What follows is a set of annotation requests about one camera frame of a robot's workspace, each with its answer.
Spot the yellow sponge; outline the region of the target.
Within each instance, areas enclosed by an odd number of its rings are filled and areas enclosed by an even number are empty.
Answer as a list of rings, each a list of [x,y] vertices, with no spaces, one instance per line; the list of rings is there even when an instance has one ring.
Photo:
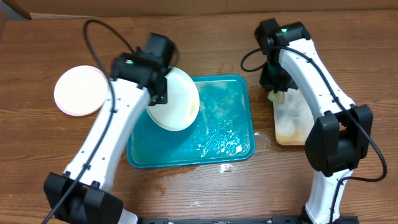
[[[270,91],[267,97],[274,104],[283,105],[285,103],[285,94],[282,91],[278,91],[276,93],[274,91]]]

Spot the white plate with sauce streak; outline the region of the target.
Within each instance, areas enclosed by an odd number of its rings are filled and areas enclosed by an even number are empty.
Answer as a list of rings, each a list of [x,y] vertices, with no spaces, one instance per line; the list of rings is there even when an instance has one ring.
[[[86,116],[102,107],[108,89],[108,80],[101,70],[80,65],[69,69],[58,79],[53,97],[65,114]]]

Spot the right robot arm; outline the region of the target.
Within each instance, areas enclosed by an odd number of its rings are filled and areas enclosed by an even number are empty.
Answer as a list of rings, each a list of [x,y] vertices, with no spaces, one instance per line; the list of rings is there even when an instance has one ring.
[[[261,86],[273,93],[300,90],[314,120],[305,153],[315,173],[299,223],[358,223],[356,217],[341,217],[339,207],[346,181],[368,153],[371,109],[341,91],[301,22],[280,26],[268,19],[254,36],[267,57]]]

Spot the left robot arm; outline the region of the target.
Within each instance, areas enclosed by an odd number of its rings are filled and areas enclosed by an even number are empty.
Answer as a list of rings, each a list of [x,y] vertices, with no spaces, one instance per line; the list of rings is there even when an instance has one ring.
[[[44,192],[52,208],[45,217],[66,223],[140,223],[111,195],[114,175],[129,135],[148,106],[166,104],[166,75],[174,43],[152,33],[143,50],[123,53],[113,62],[108,99],[89,135],[62,175],[50,173]]]

